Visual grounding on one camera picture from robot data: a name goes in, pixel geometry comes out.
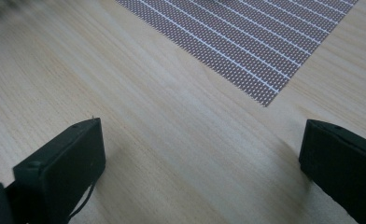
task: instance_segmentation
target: light wood surface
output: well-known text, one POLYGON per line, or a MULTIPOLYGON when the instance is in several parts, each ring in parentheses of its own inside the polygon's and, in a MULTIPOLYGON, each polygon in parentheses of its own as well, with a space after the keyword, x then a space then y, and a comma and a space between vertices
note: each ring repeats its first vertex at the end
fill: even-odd
POLYGON ((262 107, 113 0, 0 14, 0 181, 102 119, 106 171, 71 223, 355 223, 301 172, 307 119, 366 138, 366 0, 262 107))

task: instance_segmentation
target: dotted pattern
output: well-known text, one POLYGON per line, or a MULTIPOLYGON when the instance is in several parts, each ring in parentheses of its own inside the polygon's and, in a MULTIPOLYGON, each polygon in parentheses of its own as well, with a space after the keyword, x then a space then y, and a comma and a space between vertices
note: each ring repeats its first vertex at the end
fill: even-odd
POLYGON ((358 0, 117 0, 267 106, 358 0))

